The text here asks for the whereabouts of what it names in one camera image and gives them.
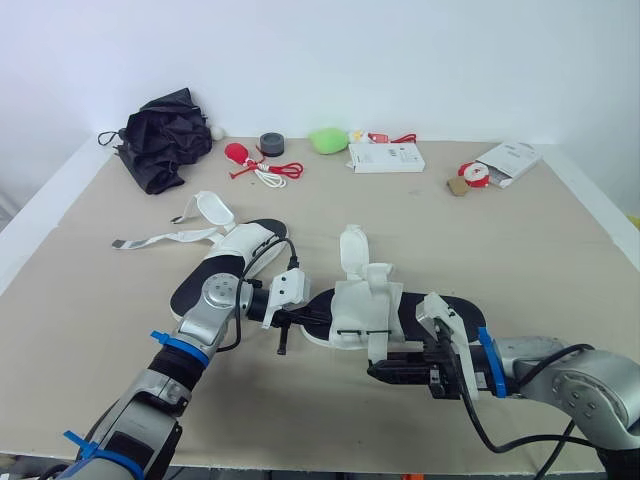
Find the small cardboard box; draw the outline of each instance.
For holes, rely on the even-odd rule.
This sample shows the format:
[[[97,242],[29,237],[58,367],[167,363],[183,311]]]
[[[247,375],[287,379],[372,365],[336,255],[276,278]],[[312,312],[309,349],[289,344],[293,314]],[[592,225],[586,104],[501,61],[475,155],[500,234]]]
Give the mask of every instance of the small cardboard box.
[[[480,155],[476,162],[489,167],[489,182],[505,188],[525,172],[531,169],[542,158],[531,145],[526,143],[501,143]]]

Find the white ball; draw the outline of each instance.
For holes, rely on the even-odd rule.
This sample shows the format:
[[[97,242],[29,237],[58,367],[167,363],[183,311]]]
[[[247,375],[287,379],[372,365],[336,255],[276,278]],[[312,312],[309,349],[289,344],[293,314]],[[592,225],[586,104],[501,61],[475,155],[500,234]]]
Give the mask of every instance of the white ball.
[[[215,141],[222,140],[225,136],[224,130],[222,127],[213,126],[211,127],[211,136]]]

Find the white box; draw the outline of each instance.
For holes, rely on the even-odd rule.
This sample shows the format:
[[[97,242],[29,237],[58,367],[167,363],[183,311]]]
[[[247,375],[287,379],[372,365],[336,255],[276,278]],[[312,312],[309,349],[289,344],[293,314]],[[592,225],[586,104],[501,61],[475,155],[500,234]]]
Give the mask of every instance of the white box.
[[[424,160],[415,143],[352,143],[351,162],[355,173],[422,172]]]
[[[480,155],[476,162],[489,167],[489,182],[501,188],[508,187],[542,158],[542,155],[526,143],[501,143]]]

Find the red balloon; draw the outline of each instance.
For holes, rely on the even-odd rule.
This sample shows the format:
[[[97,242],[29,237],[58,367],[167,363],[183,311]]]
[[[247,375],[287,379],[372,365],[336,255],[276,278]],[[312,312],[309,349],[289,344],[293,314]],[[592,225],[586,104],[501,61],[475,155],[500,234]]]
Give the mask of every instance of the red balloon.
[[[224,149],[224,154],[238,165],[244,165],[249,158],[249,150],[239,143],[230,143]]]

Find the white cable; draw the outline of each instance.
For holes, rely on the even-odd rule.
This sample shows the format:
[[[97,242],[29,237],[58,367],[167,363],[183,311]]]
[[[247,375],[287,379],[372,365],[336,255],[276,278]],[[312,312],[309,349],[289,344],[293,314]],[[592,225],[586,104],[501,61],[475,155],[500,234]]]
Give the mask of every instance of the white cable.
[[[267,187],[283,188],[287,186],[287,181],[281,175],[269,172],[269,165],[263,163],[256,163],[256,165],[258,168],[254,172]]]

